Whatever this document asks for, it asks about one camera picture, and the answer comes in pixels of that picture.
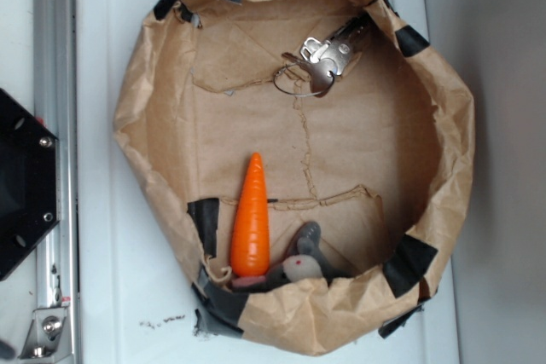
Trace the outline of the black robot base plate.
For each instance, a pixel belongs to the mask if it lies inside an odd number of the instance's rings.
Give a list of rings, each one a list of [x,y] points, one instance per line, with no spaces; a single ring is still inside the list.
[[[1,279],[58,223],[57,138],[1,91]]]

